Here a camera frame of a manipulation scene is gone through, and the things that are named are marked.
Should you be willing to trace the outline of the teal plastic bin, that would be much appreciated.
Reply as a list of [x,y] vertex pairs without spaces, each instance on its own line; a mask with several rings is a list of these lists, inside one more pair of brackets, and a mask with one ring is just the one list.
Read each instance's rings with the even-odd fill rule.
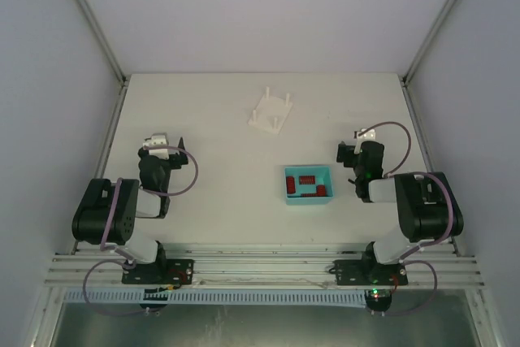
[[285,201],[289,206],[326,205],[334,198],[329,166],[284,167]]

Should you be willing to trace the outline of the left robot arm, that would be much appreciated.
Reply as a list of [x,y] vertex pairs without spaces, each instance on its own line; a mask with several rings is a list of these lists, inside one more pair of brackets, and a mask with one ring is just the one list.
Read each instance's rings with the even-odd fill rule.
[[113,251],[125,259],[125,283],[157,284],[167,278],[163,244],[138,232],[138,219],[164,219],[169,211],[171,173],[189,164],[184,140],[171,147],[167,134],[155,133],[137,152],[137,179],[92,179],[74,214],[71,232],[77,241]]

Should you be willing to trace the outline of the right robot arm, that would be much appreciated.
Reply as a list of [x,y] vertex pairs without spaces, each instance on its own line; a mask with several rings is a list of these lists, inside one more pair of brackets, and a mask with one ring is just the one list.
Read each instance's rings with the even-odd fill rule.
[[351,168],[356,196],[365,203],[392,203],[397,226],[371,242],[359,261],[360,272],[372,283],[379,275],[400,272],[412,254],[462,233],[464,222],[446,175],[442,172],[383,174],[384,146],[364,141],[338,145],[336,161]]

